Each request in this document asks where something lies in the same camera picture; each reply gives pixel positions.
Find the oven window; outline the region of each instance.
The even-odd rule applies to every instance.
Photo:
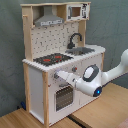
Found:
[[[66,87],[56,92],[56,111],[73,103],[73,89]]]

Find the wooden frame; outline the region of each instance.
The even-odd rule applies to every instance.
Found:
[[[26,95],[26,111],[30,112],[30,83],[28,64],[23,63],[24,67],[24,81],[25,81],[25,95]],[[48,72],[42,72],[43,79],[43,108],[44,108],[44,127],[49,128],[49,98],[48,98]]]
[[[33,50],[32,50],[32,37],[31,29],[35,27],[33,24],[34,20],[34,10],[37,11],[38,7],[45,5],[57,6],[57,15],[66,20],[66,6],[67,4],[80,4],[80,3],[91,3],[91,2],[69,2],[69,3],[43,3],[43,4],[21,4],[22,6],[22,17],[23,17],[23,31],[24,31],[24,44],[25,44],[25,57],[27,60],[33,61]],[[85,46],[85,30],[86,30],[86,19],[75,20],[79,21],[79,33],[81,33],[83,40],[79,41],[78,46]]]
[[[48,73],[43,72],[43,106],[44,106],[44,126],[49,128],[49,100],[48,100]]]
[[[25,95],[26,95],[26,111],[30,111],[30,89],[29,89],[29,74],[28,74],[28,64],[23,63],[24,67],[24,81],[25,81]]]

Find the kitchen hood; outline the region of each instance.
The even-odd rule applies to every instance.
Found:
[[[43,13],[44,13],[44,15],[35,21],[36,27],[64,23],[64,19],[53,15],[52,6],[49,6],[49,5],[44,6]]]

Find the oven handle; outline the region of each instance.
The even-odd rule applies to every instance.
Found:
[[[69,6],[68,9],[69,9],[69,11],[70,11],[70,15],[68,16],[68,19],[71,19],[71,17],[72,17],[72,7]]]

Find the stove burner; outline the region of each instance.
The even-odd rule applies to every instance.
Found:
[[[62,58],[62,56],[55,56],[55,58]]]
[[[69,60],[69,59],[73,59],[73,57],[63,55],[63,54],[60,54],[60,53],[54,53],[54,54],[51,54],[51,55],[36,58],[33,61],[37,62],[39,64],[42,64],[44,66],[50,66],[50,65],[53,65],[53,64],[56,64],[56,63],[61,63],[63,61]]]
[[[45,61],[45,62],[49,62],[49,61],[51,61],[50,59],[43,59],[43,61]]]

